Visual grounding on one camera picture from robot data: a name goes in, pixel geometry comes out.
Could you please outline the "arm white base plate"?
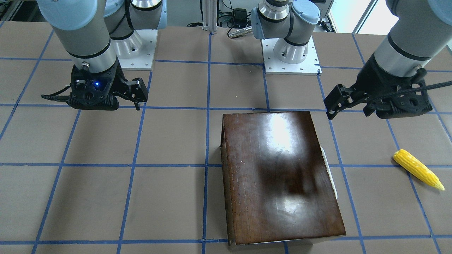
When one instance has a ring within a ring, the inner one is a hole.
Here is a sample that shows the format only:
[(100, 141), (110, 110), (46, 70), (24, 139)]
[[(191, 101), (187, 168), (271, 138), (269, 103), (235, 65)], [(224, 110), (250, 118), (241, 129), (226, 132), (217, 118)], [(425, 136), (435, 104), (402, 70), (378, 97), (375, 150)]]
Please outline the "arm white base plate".
[(159, 30), (135, 30), (122, 40), (111, 39), (123, 70), (151, 71)]
[(261, 40), (267, 74), (319, 75), (321, 64), (313, 37), (304, 46), (293, 46), (284, 39)]

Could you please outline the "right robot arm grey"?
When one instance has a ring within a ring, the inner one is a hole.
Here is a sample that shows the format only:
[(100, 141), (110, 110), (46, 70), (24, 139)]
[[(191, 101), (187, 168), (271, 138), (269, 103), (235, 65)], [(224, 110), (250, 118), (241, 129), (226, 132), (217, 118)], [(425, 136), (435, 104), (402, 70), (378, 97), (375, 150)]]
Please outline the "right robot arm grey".
[(142, 78), (126, 79), (120, 60), (143, 51), (138, 30), (166, 27), (167, 2), (39, 0), (37, 4), (73, 62), (69, 85), (41, 97), (79, 110), (104, 111), (119, 109), (122, 98), (140, 110), (149, 91)]

